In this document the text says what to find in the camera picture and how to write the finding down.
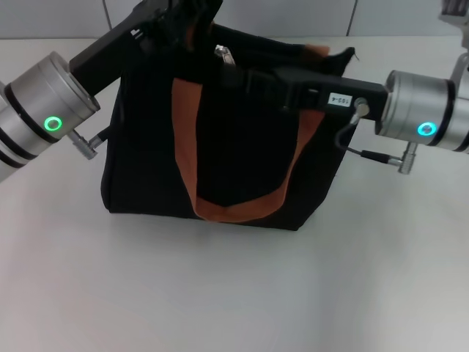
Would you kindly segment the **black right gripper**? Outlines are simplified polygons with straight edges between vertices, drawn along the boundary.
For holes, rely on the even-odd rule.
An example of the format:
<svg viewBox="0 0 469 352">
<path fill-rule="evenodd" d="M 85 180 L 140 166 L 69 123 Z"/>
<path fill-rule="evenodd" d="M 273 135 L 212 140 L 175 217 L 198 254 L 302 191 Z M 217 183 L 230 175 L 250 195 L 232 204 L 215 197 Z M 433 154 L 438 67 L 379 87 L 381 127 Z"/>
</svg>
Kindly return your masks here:
<svg viewBox="0 0 469 352">
<path fill-rule="evenodd" d="M 311 109 L 346 120 L 378 121 L 388 100 L 381 84 L 294 68 L 278 68 L 276 75 L 224 68 L 218 80 L 226 89 L 279 109 Z"/>
</svg>

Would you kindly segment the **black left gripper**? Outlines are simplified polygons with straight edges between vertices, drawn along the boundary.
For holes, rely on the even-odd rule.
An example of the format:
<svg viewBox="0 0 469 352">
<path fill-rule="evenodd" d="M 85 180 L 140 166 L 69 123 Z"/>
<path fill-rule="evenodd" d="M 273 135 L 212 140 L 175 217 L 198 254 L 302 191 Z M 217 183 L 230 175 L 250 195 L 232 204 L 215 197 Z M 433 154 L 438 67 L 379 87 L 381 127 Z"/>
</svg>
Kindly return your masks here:
<svg viewBox="0 0 469 352">
<path fill-rule="evenodd" d="M 201 48 L 218 0 L 141 1 L 121 23 L 70 60 L 70 72 L 91 96 L 123 73 L 169 48 Z M 181 11 L 195 18 L 181 18 Z"/>
</svg>

